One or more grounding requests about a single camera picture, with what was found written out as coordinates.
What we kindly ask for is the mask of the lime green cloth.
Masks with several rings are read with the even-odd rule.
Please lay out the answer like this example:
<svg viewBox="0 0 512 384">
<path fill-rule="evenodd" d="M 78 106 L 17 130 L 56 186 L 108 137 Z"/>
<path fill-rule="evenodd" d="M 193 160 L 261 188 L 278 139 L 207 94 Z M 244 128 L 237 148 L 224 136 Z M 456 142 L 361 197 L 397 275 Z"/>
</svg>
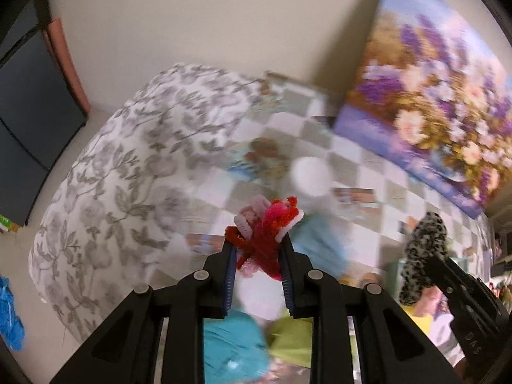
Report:
<svg viewBox="0 0 512 384">
<path fill-rule="evenodd" d="M 282 316 L 268 329 L 268 352 L 274 358 L 302 368 L 311 367 L 312 318 Z"/>
</svg>

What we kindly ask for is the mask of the yellow green sponge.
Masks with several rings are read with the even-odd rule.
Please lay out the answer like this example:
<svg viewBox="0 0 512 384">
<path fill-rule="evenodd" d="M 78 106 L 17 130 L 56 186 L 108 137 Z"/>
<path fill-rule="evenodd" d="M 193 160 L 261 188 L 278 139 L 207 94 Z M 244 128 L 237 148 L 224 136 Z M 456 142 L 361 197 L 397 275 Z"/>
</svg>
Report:
<svg viewBox="0 0 512 384">
<path fill-rule="evenodd" d="M 434 322 L 433 315 L 426 312 L 417 310 L 417 306 L 405 306 L 402 305 L 401 308 L 404 312 L 411 318 L 411 320 L 416 323 L 417 327 L 423 331 L 425 335 L 429 335 L 432 324 Z"/>
</svg>

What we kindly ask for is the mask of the red pink pipe cleaner bundle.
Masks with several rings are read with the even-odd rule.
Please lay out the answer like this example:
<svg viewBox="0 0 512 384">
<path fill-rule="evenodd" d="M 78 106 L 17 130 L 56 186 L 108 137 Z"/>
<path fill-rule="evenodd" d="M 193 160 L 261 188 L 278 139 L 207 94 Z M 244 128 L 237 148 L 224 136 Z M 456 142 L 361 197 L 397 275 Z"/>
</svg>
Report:
<svg viewBox="0 0 512 384">
<path fill-rule="evenodd" d="M 279 249 L 284 237 L 304 217 L 296 197 L 269 201 L 262 195 L 251 198 L 225 230 L 225 240 L 238 250 L 236 268 L 248 265 L 274 280 L 281 279 Z"/>
</svg>

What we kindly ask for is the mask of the leopard print scrunchie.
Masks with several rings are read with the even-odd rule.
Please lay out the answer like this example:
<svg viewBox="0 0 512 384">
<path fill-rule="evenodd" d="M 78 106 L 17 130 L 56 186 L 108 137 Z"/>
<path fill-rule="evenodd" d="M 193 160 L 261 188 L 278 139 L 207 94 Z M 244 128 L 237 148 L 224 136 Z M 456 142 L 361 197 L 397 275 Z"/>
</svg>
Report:
<svg viewBox="0 0 512 384">
<path fill-rule="evenodd" d="M 447 229 L 438 213 L 427 212 L 417 223 L 405 246 L 405 263 L 401 273 L 404 282 L 399 293 L 402 305 L 415 305 L 423 290 L 434 285 L 425 267 L 431 258 L 446 259 L 446 238 Z"/>
</svg>

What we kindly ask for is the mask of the pink white wavy cloth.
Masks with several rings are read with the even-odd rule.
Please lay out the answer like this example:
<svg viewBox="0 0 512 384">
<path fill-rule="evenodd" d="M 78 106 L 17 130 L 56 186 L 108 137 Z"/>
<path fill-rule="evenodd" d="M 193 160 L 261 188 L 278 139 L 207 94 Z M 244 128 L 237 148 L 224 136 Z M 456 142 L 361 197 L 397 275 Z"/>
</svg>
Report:
<svg viewBox="0 0 512 384">
<path fill-rule="evenodd" d="M 442 296 L 443 294 L 438 287 L 425 288 L 421 298 L 415 305 L 414 315 L 418 317 L 433 316 Z"/>
</svg>

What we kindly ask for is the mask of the light blue face mask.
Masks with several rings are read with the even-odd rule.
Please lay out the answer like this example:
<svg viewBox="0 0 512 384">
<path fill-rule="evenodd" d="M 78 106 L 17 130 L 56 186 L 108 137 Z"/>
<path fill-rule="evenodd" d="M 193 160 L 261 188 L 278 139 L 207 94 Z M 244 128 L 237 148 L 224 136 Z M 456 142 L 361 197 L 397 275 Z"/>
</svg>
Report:
<svg viewBox="0 0 512 384">
<path fill-rule="evenodd" d="M 346 268 L 345 247 L 332 222 L 322 214 L 306 215 L 290 232 L 296 252 L 310 258 L 312 266 L 340 277 Z"/>
</svg>

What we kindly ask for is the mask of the checkered picture tablecloth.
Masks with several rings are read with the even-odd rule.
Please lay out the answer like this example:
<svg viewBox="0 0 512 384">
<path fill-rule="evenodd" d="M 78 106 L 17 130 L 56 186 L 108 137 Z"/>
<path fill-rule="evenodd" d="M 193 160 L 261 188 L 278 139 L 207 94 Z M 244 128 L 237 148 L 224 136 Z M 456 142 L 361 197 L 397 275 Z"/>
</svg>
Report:
<svg viewBox="0 0 512 384">
<path fill-rule="evenodd" d="M 306 215 L 327 216 L 341 237 L 347 260 L 339 277 L 343 284 L 384 284 L 387 269 L 404 259 L 406 241 L 427 212 L 444 220 L 456 262 L 490 279 L 492 228 L 486 217 L 469 218 L 395 164 L 333 134 L 335 96 L 276 73 L 267 74 L 267 81 L 279 93 L 278 106 L 257 108 L 240 122 L 228 142 L 228 161 L 195 194 L 188 239 L 192 268 L 218 250 L 224 229 L 251 197 L 291 195 L 285 167 L 313 156 L 330 165 L 333 196 L 300 197 L 299 203 Z"/>
</svg>

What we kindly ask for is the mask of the white green-label pill bottle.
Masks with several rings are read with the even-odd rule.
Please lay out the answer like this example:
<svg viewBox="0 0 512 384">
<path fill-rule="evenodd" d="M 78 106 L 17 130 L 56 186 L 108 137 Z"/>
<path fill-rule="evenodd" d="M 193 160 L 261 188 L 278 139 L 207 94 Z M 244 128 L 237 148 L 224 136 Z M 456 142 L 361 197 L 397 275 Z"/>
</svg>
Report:
<svg viewBox="0 0 512 384">
<path fill-rule="evenodd" d="M 325 160 L 312 156 L 294 160 L 289 179 L 294 192 L 306 198 L 323 198 L 333 183 L 330 166 Z"/>
</svg>

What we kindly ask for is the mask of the grey floral blanket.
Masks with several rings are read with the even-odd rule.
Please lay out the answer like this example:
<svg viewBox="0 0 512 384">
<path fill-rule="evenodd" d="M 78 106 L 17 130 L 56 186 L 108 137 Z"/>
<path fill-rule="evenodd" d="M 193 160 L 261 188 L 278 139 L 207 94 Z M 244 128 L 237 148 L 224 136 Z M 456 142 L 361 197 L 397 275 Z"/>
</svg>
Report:
<svg viewBox="0 0 512 384">
<path fill-rule="evenodd" d="M 77 341 L 156 270 L 189 272 L 186 234 L 212 210 L 196 193 L 261 91 L 259 78 L 178 63 L 127 100 L 80 152 L 28 255 L 38 294 Z"/>
</svg>

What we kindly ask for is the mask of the blue plastic bag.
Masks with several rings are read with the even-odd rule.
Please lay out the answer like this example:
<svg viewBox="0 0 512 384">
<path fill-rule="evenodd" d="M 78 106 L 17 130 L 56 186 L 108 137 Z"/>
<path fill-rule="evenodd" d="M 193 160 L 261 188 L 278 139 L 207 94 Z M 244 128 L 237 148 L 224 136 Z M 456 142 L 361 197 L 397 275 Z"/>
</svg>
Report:
<svg viewBox="0 0 512 384">
<path fill-rule="evenodd" d="M 15 298 L 10 281 L 0 276 L 0 333 L 7 346 L 21 351 L 25 338 L 23 323 L 15 310 Z"/>
</svg>

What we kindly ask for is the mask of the dark blue cabinet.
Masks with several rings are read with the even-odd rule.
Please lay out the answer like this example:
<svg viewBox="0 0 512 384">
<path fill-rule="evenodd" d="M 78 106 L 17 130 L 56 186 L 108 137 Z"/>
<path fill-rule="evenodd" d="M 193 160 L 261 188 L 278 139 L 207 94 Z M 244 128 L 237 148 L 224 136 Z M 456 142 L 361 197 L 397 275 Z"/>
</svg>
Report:
<svg viewBox="0 0 512 384">
<path fill-rule="evenodd" d="M 1 43 L 1 215 L 25 225 L 46 178 L 86 118 L 29 0 Z"/>
</svg>

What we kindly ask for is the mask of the floral oil painting canvas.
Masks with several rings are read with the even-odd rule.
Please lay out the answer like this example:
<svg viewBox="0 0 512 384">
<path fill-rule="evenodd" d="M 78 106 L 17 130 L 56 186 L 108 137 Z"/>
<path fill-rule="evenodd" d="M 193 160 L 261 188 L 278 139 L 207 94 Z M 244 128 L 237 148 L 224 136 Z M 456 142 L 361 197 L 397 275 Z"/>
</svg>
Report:
<svg viewBox="0 0 512 384">
<path fill-rule="evenodd" d="M 511 177 L 511 79 L 444 0 L 379 0 L 333 129 L 475 218 Z"/>
</svg>

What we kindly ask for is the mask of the salmon pink board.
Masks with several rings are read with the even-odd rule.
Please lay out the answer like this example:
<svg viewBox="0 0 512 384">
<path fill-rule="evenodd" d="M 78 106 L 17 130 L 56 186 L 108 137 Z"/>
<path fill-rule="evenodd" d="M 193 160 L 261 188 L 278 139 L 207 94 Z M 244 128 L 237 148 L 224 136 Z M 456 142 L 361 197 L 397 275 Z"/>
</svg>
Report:
<svg viewBox="0 0 512 384">
<path fill-rule="evenodd" d="M 50 54 L 54 57 L 56 65 L 62 73 L 68 91 L 78 107 L 88 116 L 91 110 L 91 104 L 76 72 L 74 62 L 68 49 L 61 18 L 53 19 L 46 26 L 44 29 L 44 37 L 48 44 Z"/>
</svg>

